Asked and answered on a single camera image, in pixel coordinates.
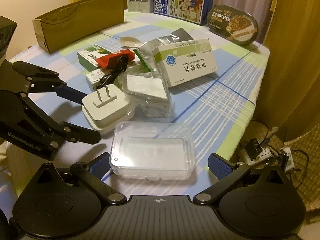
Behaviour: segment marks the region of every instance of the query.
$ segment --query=metal screw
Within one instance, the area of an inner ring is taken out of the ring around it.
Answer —
[[[108,197],[112,202],[118,202],[118,201],[121,201],[123,200],[123,195],[122,194],[119,194],[119,193],[113,193],[111,195],[109,195]]]
[[[127,128],[127,125],[126,125],[125,123],[122,123],[122,124],[120,125],[120,128],[121,128],[121,129],[126,129],[126,128]]]
[[[279,164],[279,161],[278,160],[275,160],[274,162],[270,163],[269,165],[271,166],[278,166]]]
[[[207,202],[211,199],[211,195],[209,195],[207,193],[200,193],[200,194],[196,195],[196,199],[201,202]]]
[[[59,144],[58,144],[57,142],[55,142],[55,141],[52,141],[52,142],[50,143],[50,145],[51,145],[53,148],[58,148],[58,147],[59,147]]]

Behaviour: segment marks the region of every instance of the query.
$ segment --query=small green box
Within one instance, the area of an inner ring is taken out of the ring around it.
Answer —
[[[99,45],[92,45],[88,48],[77,52],[79,63],[89,72],[99,68],[96,62],[97,58],[101,58],[111,52]]]

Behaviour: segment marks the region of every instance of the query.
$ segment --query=plaid tablecloth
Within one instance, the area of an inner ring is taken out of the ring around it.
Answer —
[[[48,54],[39,46],[18,54],[12,61],[26,61],[60,73],[70,87],[91,93],[86,83],[87,71],[79,64],[76,52],[98,44],[111,52],[121,49],[120,37],[132,36],[142,42],[170,34],[184,28],[194,39],[209,38],[219,71],[170,88],[175,102],[174,122],[187,123],[193,132],[196,168],[186,181],[147,181],[123,179],[109,172],[102,180],[122,193],[145,195],[194,194],[210,186],[215,177],[208,172],[207,160],[211,153],[229,159],[254,109],[261,80],[267,65],[269,50],[258,44],[241,47],[213,33],[208,27],[147,13],[125,13],[125,22],[105,29],[63,49]],[[57,122],[67,121],[89,128],[81,107],[59,98],[55,93],[30,94],[38,106]],[[66,167],[82,160],[90,161],[112,145],[112,134],[106,135],[97,145],[66,143],[59,151],[54,164]],[[44,162],[17,147],[7,147],[12,179],[18,193]]]

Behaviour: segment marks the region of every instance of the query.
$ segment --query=charger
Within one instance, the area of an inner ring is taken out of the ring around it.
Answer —
[[[255,158],[252,159],[249,157],[245,148],[243,148],[238,153],[239,161],[246,163],[250,166],[253,166],[272,157],[272,153],[269,148],[262,148],[261,150],[262,151],[258,153],[258,155]]]
[[[255,159],[262,152],[262,147],[256,138],[251,139],[244,148],[251,160]]]
[[[112,84],[87,95],[82,103],[82,111],[90,126],[101,134],[134,116],[134,106],[129,98]]]

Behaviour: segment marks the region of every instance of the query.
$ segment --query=transparent plastic container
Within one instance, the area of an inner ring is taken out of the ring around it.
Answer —
[[[110,165],[115,174],[127,178],[188,179],[195,167],[191,129],[185,124],[120,122]]]
[[[161,75],[125,73],[122,75],[122,91],[141,108],[146,117],[165,118],[168,122],[174,119],[174,104]]]

